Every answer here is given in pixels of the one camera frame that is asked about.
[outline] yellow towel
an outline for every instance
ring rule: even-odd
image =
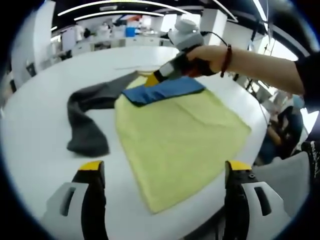
[[[145,77],[139,77],[128,88],[145,82]],[[143,107],[122,95],[115,110],[118,135],[153,213],[185,200],[214,180],[251,131],[207,89]]]

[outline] white device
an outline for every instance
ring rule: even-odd
[[[204,44],[204,38],[193,21],[183,19],[176,22],[174,27],[174,30],[168,32],[168,37],[179,51]]]

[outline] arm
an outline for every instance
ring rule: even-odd
[[[225,61],[226,52],[227,48],[225,46],[200,46],[187,56],[190,61],[194,58],[210,61],[211,70],[218,73]],[[295,62],[287,59],[233,48],[231,63],[227,70],[262,80],[289,93],[305,93]]]
[[[276,133],[275,130],[273,130],[272,127],[269,126],[266,132],[271,137],[276,146],[280,146],[282,144],[281,137]]]

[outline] hand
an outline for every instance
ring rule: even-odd
[[[189,61],[195,58],[202,59],[210,62],[210,69],[218,73],[221,71],[227,53],[225,46],[218,45],[204,45],[199,46],[189,52],[186,56]]]
[[[270,138],[272,139],[272,141],[274,142],[274,144],[276,146],[280,146],[282,144],[280,136],[277,134],[277,132],[271,126],[268,126],[266,132],[270,136]]]

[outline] desk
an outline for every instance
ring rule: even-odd
[[[135,37],[92,37],[83,39],[81,42],[77,43],[72,49],[72,57],[78,56],[80,54],[99,51],[100,49],[96,49],[95,45],[109,45],[110,48],[117,47],[133,47],[133,46],[165,46],[171,47],[172,43],[169,39],[164,39],[156,36],[135,36]],[[49,59],[42,62],[43,70],[51,67],[60,61],[60,57],[65,55],[65,51],[58,51],[53,54]]]
[[[135,69],[156,69],[177,52],[171,47],[134,46],[84,53],[40,72],[8,100],[1,122],[5,165],[19,197],[36,219],[42,217],[46,201],[59,186],[70,182],[82,164],[93,160],[67,150],[71,139],[69,96]],[[251,127],[235,159],[252,164],[267,129],[258,102],[227,76],[198,80]],[[105,165],[105,223],[110,240],[178,240],[224,205],[222,173],[194,196],[152,215],[119,141],[115,110],[91,110],[88,115],[106,134],[110,147],[109,155],[97,158]]]

